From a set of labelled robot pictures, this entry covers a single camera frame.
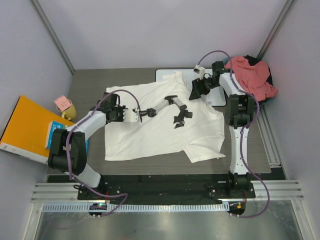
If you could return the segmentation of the white t-shirt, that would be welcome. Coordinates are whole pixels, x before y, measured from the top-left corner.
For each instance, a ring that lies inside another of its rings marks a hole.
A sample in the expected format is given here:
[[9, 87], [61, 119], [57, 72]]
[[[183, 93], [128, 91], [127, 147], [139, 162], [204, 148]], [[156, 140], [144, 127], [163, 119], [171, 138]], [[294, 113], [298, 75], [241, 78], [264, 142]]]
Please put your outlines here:
[[221, 147], [225, 140], [225, 121], [201, 99], [189, 100], [190, 92], [180, 71], [164, 75], [160, 82], [114, 86], [120, 103], [133, 109], [155, 107], [167, 96], [177, 96], [192, 118], [184, 120], [184, 126], [175, 127], [174, 117], [179, 114], [175, 105], [165, 107], [155, 117], [143, 117], [138, 122], [111, 122], [105, 126], [106, 161], [127, 161], [138, 158], [185, 152], [191, 163], [225, 157]]

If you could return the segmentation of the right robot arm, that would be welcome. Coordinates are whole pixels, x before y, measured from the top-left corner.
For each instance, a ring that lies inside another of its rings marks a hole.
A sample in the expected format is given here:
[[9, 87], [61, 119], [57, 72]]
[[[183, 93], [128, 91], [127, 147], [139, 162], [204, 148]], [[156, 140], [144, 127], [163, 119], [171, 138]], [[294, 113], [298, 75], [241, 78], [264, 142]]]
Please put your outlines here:
[[225, 68], [222, 61], [212, 65], [212, 74], [205, 76], [206, 69], [197, 64], [193, 71], [199, 75], [192, 81], [189, 100], [199, 99], [217, 87], [222, 87], [227, 100], [223, 116], [229, 126], [231, 137], [231, 163], [226, 183], [218, 184], [214, 189], [214, 199], [240, 199], [256, 197], [254, 186], [251, 183], [251, 172], [248, 170], [247, 142], [250, 123], [254, 120], [255, 99], [246, 94], [236, 80], [233, 70]]

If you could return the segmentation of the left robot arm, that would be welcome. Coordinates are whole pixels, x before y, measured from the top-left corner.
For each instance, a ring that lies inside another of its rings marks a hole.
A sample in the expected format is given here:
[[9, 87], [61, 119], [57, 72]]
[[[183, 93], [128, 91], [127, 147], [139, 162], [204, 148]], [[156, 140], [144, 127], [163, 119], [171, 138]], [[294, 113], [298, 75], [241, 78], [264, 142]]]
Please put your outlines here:
[[104, 177], [93, 170], [87, 163], [87, 140], [100, 128], [112, 122], [137, 123], [144, 117], [154, 118], [164, 108], [175, 105], [179, 113], [174, 116], [175, 128], [185, 125], [185, 119], [191, 119], [193, 113], [176, 95], [166, 96], [156, 106], [141, 110], [129, 109], [121, 105], [119, 90], [106, 92], [97, 105], [90, 109], [88, 114], [74, 125], [67, 128], [57, 128], [53, 131], [48, 156], [48, 166], [59, 170], [71, 180], [89, 188], [89, 194], [100, 200], [107, 192]]

